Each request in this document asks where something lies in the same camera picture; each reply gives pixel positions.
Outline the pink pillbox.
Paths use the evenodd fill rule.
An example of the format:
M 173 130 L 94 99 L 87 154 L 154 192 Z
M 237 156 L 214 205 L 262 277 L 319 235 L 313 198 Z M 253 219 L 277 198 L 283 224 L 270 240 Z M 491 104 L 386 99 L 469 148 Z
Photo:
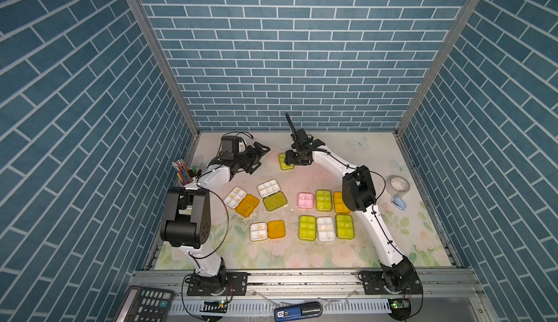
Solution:
M 300 192 L 297 197 L 297 206 L 300 209 L 313 209 L 315 206 L 314 194 L 308 192 Z

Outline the clear pillbox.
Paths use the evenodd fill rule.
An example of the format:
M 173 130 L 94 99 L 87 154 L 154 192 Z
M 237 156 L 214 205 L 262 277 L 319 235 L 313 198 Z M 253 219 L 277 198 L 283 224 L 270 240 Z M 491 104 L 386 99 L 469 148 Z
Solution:
M 333 242 L 336 238 L 334 220 L 331 217 L 317 218 L 318 240 L 320 242 Z

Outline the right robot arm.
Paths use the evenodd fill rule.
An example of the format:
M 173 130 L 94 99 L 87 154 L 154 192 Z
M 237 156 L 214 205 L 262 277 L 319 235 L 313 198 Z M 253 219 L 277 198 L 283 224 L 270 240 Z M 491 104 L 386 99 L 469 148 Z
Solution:
M 378 196 L 372 180 L 375 172 L 367 166 L 354 165 L 333 153 L 326 144 L 307 134 L 304 129 L 291 129 L 293 144 L 286 151 L 286 163 L 309 166 L 318 163 L 341 178 L 344 204 L 362 221 L 379 255 L 386 290 L 394 294 L 406 291 L 412 284 L 423 291 L 414 264 L 395 243 L 377 206 Z

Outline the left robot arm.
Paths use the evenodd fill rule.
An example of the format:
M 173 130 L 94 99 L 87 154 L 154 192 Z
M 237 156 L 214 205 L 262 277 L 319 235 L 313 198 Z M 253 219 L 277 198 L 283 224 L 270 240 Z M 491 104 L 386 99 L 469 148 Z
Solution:
M 238 172 L 253 174 L 270 148 L 259 142 L 248 145 L 240 137 L 223 137 L 207 170 L 184 186 L 168 189 L 161 220 L 161 240 L 186 254 L 195 265 L 186 277 L 188 294 L 218 295 L 231 288 L 225 261 L 209 242 L 212 229 L 211 197 Z

